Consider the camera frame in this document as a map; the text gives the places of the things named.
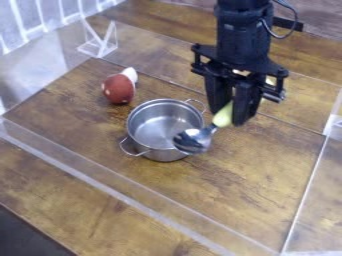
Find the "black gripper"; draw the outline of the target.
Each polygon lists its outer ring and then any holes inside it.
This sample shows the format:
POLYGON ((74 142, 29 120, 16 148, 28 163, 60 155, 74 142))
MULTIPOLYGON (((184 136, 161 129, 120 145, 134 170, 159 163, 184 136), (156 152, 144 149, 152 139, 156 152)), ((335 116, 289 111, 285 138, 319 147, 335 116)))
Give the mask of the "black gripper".
POLYGON ((283 80, 288 77, 288 70, 268 57, 261 57, 245 64, 231 64, 217 59, 215 46, 193 44, 191 51, 195 55, 191 71, 204 76, 207 101, 212 114, 229 103, 232 98, 232 86, 227 79, 243 78, 241 75, 233 73, 233 70, 276 78, 275 85, 261 82, 256 86, 249 81, 236 83, 232 100, 232 124, 235 126, 241 126, 255 116, 261 95, 273 102, 280 102, 285 98, 283 80))

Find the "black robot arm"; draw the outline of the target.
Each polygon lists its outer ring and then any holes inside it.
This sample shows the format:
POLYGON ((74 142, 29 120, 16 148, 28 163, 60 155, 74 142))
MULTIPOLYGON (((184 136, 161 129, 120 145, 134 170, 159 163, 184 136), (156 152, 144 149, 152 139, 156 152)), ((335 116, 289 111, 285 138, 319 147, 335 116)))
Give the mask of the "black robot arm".
POLYGON ((232 106, 240 126, 256 114, 263 99, 284 99, 288 70, 268 58, 273 8, 271 0, 217 0, 216 43, 195 44, 192 72, 204 78, 212 113, 232 106))

